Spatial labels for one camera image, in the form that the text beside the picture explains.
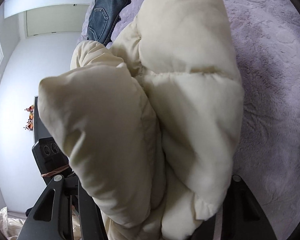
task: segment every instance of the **jeans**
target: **jeans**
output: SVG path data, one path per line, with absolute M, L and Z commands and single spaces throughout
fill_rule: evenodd
M 120 11 L 130 3 L 131 0 L 95 0 L 89 17 L 88 40 L 99 41 L 106 46 L 115 24 L 120 20 Z

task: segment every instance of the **jeans back pocket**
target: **jeans back pocket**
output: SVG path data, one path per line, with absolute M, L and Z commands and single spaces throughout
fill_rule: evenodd
M 92 35 L 95 41 L 99 41 L 106 29 L 108 20 L 109 16 L 107 15 L 106 10 L 104 8 L 94 8 L 93 13 L 90 15 L 88 35 Z

